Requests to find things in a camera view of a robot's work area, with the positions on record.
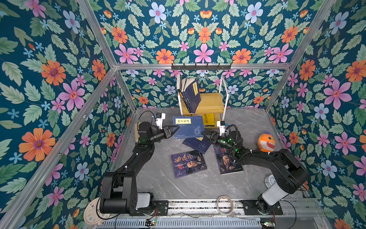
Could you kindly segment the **yellow cartoon cover book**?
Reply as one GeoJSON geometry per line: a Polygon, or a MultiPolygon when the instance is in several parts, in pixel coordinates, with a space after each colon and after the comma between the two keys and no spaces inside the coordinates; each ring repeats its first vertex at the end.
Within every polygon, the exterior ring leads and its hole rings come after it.
{"type": "Polygon", "coordinates": [[[215,126],[215,118],[214,114],[203,114],[203,123],[205,127],[214,127],[215,126]]]}

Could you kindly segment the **navy book yellow label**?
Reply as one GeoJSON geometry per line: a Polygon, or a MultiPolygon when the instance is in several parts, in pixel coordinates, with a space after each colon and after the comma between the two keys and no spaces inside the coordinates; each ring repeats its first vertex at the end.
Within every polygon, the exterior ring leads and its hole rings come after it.
{"type": "Polygon", "coordinates": [[[189,113],[193,113],[192,105],[190,102],[191,95],[192,95],[191,84],[193,82],[194,82],[193,78],[185,78],[182,80],[181,94],[182,94],[183,101],[184,101],[189,113]]]}

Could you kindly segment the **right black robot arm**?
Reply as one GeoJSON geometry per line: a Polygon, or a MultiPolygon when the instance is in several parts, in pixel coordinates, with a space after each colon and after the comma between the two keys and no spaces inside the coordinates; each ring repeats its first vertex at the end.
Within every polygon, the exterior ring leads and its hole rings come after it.
{"type": "Polygon", "coordinates": [[[271,213],[281,199],[298,191],[310,177],[304,165],[285,148],[273,152],[246,148],[236,125],[226,127],[223,134],[217,131],[204,131],[202,135],[212,145],[226,149],[229,158],[235,164],[254,165],[271,170],[275,184],[267,188],[253,205],[262,215],[271,213]]]}

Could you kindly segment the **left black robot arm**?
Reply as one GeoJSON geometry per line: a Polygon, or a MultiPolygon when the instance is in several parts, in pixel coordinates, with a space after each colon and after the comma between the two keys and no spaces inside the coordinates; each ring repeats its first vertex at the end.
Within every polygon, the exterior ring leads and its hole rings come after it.
{"type": "Polygon", "coordinates": [[[102,194],[97,201],[100,214],[129,214],[155,209],[153,193],[139,193],[136,177],[143,166],[152,158],[155,143],[169,139],[179,130],[179,126],[163,126],[153,130],[149,122],[137,125],[138,141],[131,157],[124,165],[105,174],[102,194]]]}

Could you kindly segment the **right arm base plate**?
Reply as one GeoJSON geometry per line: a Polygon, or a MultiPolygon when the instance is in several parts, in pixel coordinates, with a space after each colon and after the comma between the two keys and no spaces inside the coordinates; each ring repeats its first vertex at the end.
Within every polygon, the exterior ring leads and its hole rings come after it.
{"type": "Polygon", "coordinates": [[[279,201],[268,205],[264,200],[240,200],[243,204],[245,215],[283,215],[279,201]]]}

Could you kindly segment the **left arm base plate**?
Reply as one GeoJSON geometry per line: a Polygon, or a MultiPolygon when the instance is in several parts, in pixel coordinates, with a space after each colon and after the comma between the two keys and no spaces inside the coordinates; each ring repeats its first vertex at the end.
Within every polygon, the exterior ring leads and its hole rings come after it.
{"type": "Polygon", "coordinates": [[[152,202],[153,216],[167,216],[169,210],[169,201],[156,200],[152,202]]]}

